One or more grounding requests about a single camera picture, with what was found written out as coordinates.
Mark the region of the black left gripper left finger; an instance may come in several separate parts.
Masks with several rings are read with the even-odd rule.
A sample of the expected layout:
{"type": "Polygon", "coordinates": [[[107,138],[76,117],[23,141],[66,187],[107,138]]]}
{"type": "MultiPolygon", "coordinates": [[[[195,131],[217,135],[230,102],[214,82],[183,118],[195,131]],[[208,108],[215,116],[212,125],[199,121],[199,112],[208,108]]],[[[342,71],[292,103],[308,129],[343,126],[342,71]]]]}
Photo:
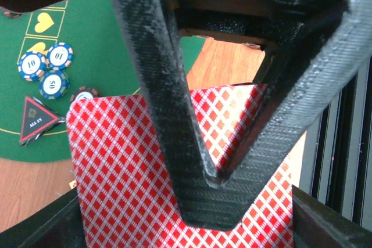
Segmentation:
{"type": "Polygon", "coordinates": [[[86,247],[77,190],[1,232],[1,247],[86,247]]]}

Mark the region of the teal chip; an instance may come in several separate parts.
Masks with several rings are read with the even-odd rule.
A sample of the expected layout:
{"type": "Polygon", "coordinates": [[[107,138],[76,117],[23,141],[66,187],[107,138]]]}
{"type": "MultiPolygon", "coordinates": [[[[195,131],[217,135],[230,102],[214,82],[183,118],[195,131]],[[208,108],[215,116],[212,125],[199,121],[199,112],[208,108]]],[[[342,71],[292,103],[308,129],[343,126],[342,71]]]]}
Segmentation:
{"type": "Polygon", "coordinates": [[[67,73],[62,70],[50,70],[40,80],[39,92],[45,99],[60,99],[65,95],[69,86],[70,79],[67,73]]]}

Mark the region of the brown chip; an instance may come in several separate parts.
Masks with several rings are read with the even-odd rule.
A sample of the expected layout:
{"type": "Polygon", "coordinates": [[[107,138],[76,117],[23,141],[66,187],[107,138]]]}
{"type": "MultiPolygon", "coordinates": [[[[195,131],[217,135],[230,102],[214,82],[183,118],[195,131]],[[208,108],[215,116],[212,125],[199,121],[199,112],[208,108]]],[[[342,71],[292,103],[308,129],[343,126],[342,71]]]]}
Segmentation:
{"type": "Polygon", "coordinates": [[[101,96],[101,93],[96,88],[83,86],[74,91],[70,97],[70,103],[73,103],[75,100],[93,99],[101,96]]]}

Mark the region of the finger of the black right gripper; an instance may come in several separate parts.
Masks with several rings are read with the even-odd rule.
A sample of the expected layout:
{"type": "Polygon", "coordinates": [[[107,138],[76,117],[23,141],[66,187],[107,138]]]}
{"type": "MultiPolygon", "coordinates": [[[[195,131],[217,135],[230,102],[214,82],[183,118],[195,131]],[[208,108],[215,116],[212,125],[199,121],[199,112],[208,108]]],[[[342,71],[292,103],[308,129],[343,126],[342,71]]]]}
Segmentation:
{"type": "Polygon", "coordinates": [[[192,106],[170,1],[111,2],[171,178],[196,176],[217,182],[218,171],[192,106]]]}
{"type": "Polygon", "coordinates": [[[371,0],[346,0],[335,33],[294,85],[269,85],[254,123],[218,180],[174,180],[183,221],[192,227],[232,230],[300,134],[371,54],[371,0]]]}

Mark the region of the red playing card deck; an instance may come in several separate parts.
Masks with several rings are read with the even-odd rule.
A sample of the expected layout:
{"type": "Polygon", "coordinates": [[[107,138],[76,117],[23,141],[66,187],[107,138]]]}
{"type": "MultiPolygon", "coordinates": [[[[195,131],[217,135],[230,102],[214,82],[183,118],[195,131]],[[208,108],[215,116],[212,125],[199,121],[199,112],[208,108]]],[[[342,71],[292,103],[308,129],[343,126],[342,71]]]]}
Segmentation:
{"type": "Polygon", "coordinates": [[[75,100],[67,129],[88,247],[292,247],[284,161],[228,232],[193,228],[176,197],[142,95],[75,100]]]}

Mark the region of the blue 10 chip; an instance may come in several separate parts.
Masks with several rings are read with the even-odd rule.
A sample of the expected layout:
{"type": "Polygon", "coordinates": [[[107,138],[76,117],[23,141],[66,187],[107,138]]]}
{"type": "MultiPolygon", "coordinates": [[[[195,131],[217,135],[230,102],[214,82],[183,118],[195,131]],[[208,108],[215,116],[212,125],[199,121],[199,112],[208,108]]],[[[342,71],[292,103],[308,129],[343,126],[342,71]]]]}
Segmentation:
{"type": "Polygon", "coordinates": [[[26,81],[39,81],[47,70],[46,58],[41,52],[28,51],[18,61],[18,72],[26,81]]]}

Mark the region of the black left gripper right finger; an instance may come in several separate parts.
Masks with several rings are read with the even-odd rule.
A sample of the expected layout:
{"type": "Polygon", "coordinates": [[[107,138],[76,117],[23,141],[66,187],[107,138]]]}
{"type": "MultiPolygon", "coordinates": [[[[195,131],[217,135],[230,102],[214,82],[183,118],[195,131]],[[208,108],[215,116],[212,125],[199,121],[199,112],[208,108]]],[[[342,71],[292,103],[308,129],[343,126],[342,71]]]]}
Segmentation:
{"type": "Polygon", "coordinates": [[[371,232],[292,187],[295,247],[371,247],[371,232]]]}

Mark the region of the black triangular all-in marker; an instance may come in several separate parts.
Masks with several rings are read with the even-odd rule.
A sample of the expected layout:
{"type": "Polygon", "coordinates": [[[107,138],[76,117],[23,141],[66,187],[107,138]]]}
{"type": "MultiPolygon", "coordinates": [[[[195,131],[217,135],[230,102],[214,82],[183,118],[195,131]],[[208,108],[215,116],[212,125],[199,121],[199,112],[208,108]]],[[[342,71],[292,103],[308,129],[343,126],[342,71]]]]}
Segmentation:
{"type": "Polygon", "coordinates": [[[32,141],[36,141],[46,132],[65,121],[65,117],[43,104],[40,100],[26,95],[19,145],[25,146],[32,141]]]}

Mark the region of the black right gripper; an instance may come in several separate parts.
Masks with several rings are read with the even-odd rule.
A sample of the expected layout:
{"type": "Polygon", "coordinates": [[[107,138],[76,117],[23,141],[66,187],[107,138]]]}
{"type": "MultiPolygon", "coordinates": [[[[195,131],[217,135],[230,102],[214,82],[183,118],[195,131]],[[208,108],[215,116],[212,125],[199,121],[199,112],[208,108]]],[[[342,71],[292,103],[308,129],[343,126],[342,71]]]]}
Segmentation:
{"type": "Polygon", "coordinates": [[[265,53],[253,81],[294,85],[335,33],[346,0],[167,0],[178,31],[265,53]]]}

